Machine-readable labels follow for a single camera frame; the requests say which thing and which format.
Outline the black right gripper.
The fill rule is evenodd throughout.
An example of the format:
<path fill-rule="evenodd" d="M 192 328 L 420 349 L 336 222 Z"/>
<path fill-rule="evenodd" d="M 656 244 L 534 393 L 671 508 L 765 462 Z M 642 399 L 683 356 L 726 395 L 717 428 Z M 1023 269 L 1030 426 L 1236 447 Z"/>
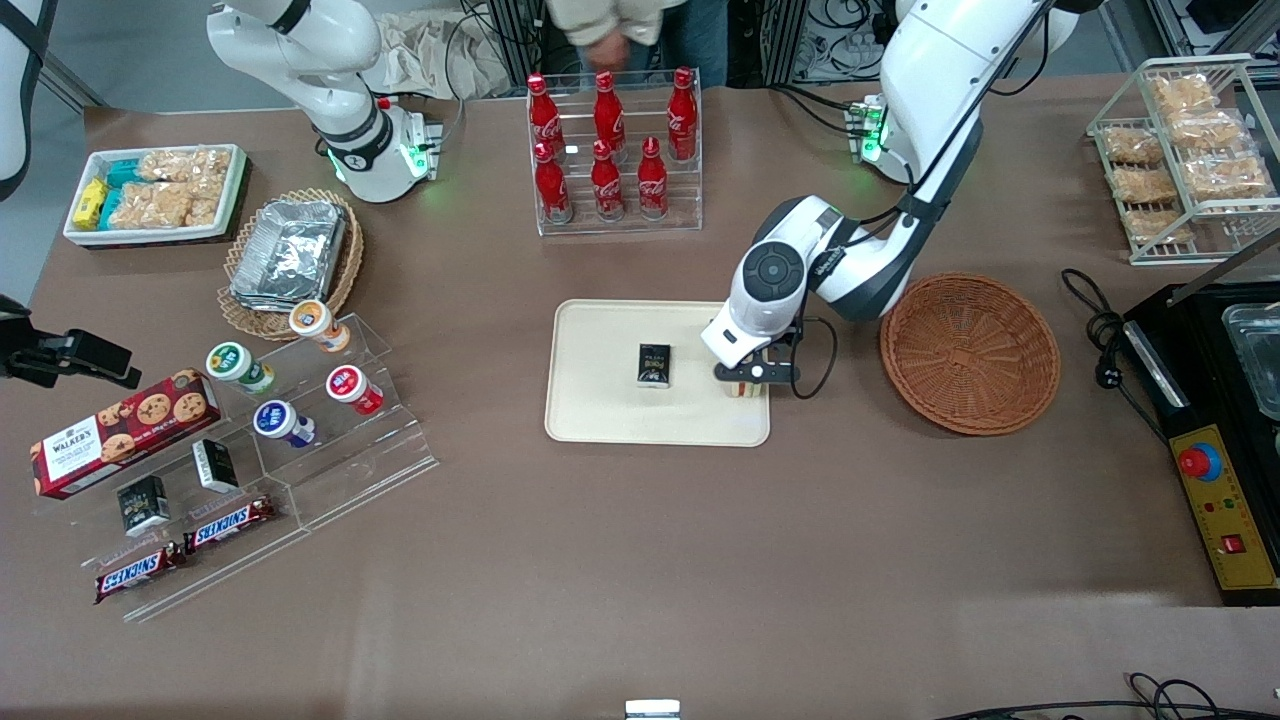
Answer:
<path fill-rule="evenodd" d="M 141 370 L 132 366 L 133 352 L 88 332 L 70 333 L 70 361 L 63 354 L 69 338 L 38 331 L 31 310 L 1 296 L 1 375 L 33 386 L 55 386 L 64 375 L 87 375 L 137 389 Z"/>

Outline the person's bare hand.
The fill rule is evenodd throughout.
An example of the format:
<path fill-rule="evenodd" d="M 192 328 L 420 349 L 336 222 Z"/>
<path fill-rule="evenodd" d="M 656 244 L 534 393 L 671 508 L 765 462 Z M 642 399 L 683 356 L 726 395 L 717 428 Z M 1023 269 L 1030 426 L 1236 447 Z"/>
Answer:
<path fill-rule="evenodd" d="M 586 63 L 595 70 L 625 70 L 630 59 L 630 41 L 617 28 L 585 49 Z"/>

